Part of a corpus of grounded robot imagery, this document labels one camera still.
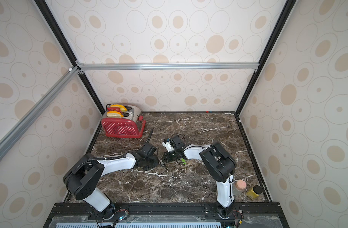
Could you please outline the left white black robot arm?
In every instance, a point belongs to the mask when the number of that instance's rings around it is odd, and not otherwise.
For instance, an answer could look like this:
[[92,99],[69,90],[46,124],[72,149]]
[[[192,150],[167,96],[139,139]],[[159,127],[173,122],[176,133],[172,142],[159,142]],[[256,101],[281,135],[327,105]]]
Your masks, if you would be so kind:
[[159,165],[157,148],[150,143],[151,130],[145,144],[136,151],[113,157],[95,157],[85,154],[63,177],[67,190],[76,200],[90,204],[104,220],[113,218],[114,203],[97,187],[100,178],[120,170],[149,171]]

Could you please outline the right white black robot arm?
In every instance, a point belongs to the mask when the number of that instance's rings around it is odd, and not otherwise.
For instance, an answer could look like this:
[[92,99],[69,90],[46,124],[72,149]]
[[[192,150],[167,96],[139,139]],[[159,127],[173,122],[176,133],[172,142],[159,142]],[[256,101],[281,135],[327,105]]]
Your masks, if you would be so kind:
[[164,162],[181,159],[203,161],[210,176],[216,181],[217,213],[223,219],[229,218],[235,203],[233,178],[236,162],[223,146],[219,142],[203,146],[194,144],[186,146],[182,142],[176,144],[169,139],[162,142],[162,145],[167,150],[162,157]]

